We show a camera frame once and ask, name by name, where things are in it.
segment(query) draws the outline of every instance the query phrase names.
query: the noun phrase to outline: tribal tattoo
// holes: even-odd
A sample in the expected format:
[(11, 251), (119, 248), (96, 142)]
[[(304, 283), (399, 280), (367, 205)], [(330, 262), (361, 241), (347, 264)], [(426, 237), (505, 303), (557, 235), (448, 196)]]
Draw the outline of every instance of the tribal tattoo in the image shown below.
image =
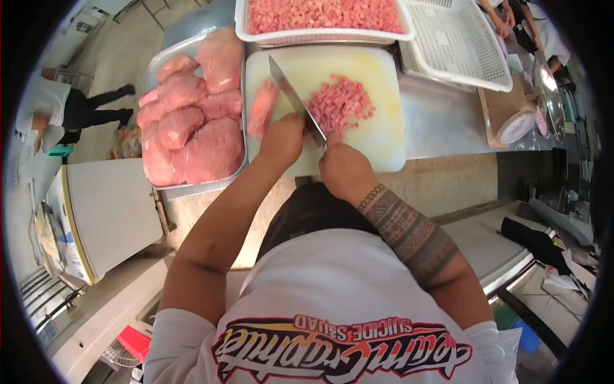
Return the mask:
[(429, 287), (433, 277), (459, 252), (439, 225), (382, 184), (369, 192), (358, 210), (375, 226), (423, 289)]

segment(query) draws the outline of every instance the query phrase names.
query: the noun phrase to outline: raw pork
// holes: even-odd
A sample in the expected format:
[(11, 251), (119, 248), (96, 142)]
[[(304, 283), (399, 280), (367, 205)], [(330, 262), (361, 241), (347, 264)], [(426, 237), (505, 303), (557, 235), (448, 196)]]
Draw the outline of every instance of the raw pork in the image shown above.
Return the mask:
[(147, 103), (136, 114), (136, 125), (143, 129), (148, 123), (160, 120), (165, 113), (166, 111), (162, 108), (159, 101)]
[(198, 104), (207, 95), (204, 80), (191, 73), (174, 73), (166, 78), (158, 91), (158, 101), (166, 112)]
[(300, 28), (403, 33), (393, 0), (249, 0), (250, 34)]
[(196, 61), (203, 67), (203, 78), (209, 93), (239, 89), (243, 43), (234, 27), (209, 33), (198, 48)]
[(154, 90), (143, 93), (141, 97), (139, 97), (139, 107), (142, 107), (143, 105), (147, 103), (151, 103), (152, 101), (158, 100), (158, 90), (159, 89), (160, 88), (158, 87)]
[(143, 169), (149, 182), (158, 187), (172, 186), (183, 182), (175, 169), (171, 154), (158, 141), (158, 122), (148, 124), (142, 130)]
[(209, 95), (202, 99), (198, 105), (203, 109), (207, 120), (217, 120), (223, 117), (238, 120), (243, 109), (243, 97), (241, 97), (241, 92), (236, 89)]
[(185, 181), (197, 184), (233, 174), (245, 156), (239, 122), (229, 117), (208, 122), (179, 152), (173, 154)]
[(156, 78), (158, 83), (162, 84), (166, 78), (177, 72), (191, 73), (198, 68), (198, 63), (193, 58), (189, 57), (185, 53), (173, 57), (164, 63), (158, 72), (156, 72)]
[(254, 103), (249, 113), (247, 133), (256, 139), (262, 139), (271, 123), (271, 116), (279, 98), (279, 87), (270, 80), (265, 80), (256, 90)]
[(332, 74), (330, 77), (337, 83), (322, 83), (319, 92), (311, 92), (307, 108), (324, 134), (335, 131), (343, 137), (345, 130), (358, 128), (358, 123), (348, 123), (349, 119), (367, 120), (373, 117), (375, 107), (370, 106), (371, 99), (362, 83), (353, 82), (346, 76)]
[(196, 106), (175, 109), (165, 114), (158, 125), (160, 144), (182, 149), (194, 132), (204, 125), (203, 110)]

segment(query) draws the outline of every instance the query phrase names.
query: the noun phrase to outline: hand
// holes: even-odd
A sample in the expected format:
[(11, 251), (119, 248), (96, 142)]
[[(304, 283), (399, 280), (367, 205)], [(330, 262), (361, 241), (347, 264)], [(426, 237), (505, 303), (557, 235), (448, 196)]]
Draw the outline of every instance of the hand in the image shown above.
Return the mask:
[(303, 152), (304, 127), (305, 120), (294, 113), (277, 120), (266, 130), (258, 156), (278, 165), (284, 172)]
[(379, 182), (369, 160), (351, 146), (341, 142), (336, 133), (327, 138), (327, 151), (320, 159), (322, 182), (333, 196), (355, 207)]
[(505, 24), (514, 28), (516, 26), (516, 19), (514, 18), (514, 12), (511, 10), (511, 7), (503, 7), (503, 21)]

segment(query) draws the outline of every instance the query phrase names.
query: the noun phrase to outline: knife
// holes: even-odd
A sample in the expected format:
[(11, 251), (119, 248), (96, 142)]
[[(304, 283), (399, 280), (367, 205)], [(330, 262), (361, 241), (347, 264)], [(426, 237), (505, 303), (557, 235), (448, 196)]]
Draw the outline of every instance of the knife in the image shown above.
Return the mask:
[(313, 118), (313, 115), (311, 115), (309, 109), (305, 108), (303, 100), (298, 97), (298, 94), (292, 87), (292, 84), (290, 84), (290, 82), (286, 78), (286, 75), (284, 75), (284, 73), (281, 71), (275, 60), (273, 60), (271, 55), (269, 55), (269, 71), (271, 72), (271, 76), (273, 76), (273, 79), (279, 86), (279, 89), (284, 92), (284, 95), (286, 96), (288, 101), (290, 101), (290, 104), (292, 105), (298, 116), (305, 119), (305, 128), (307, 128), (307, 132), (309, 132), (309, 134), (313, 137), (313, 140), (316, 141), (316, 145), (326, 151), (326, 136), (324, 136), (324, 133), (322, 132), (320, 127), (318, 127), (316, 120)]

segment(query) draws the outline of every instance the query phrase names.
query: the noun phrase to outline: white cutting board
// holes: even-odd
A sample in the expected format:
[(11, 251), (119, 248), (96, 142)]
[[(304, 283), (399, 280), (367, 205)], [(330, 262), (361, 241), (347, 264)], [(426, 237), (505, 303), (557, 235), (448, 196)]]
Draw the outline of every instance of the white cutting board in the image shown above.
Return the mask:
[[(275, 83), (269, 72), (268, 55), (284, 72), (298, 96), (309, 100), (311, 92), (319, 91), (323, 82), (331, 82), (332, 73), (345, 75), (363, 83), (373, 106), (372, 118), (358, 121), (359, 127), (344, 133), (345, 143), (361, 151), (376, 172), (398, 171), (405, 164), (405, 126), (398, 91), (394, 59), (378, 48), (320, 45), (270, 49), (253, 53), (246, 62), (245, 102), (247, 118), (252, 109), (256, 89), (265, 79)], [(271, 122), (294, 112), (283, 93), (273, 111)], [(260, 151), (260, 140), (247, 136), (249, 161)], [(303, 141), (303, 153), (284, 173), (285, 177), (319, 174), (318, 161), (322, 149), (312, 137)]]

